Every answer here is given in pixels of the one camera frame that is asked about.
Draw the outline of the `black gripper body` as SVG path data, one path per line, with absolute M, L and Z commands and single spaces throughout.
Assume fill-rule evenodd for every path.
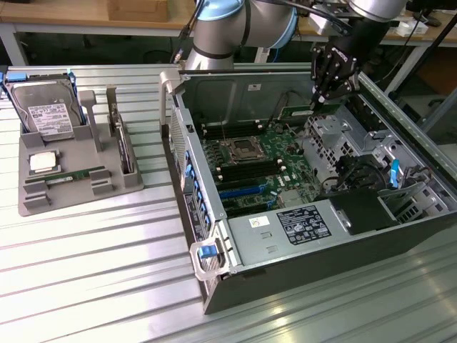
M 359 72 L 370 54 L 380 44 L 389 22 L 379 22 L 368 18 L 349 21 L 352 30 L 345 36 L 330 36 L 321 57 L 321 74 L 326 76 L 350 77 Z

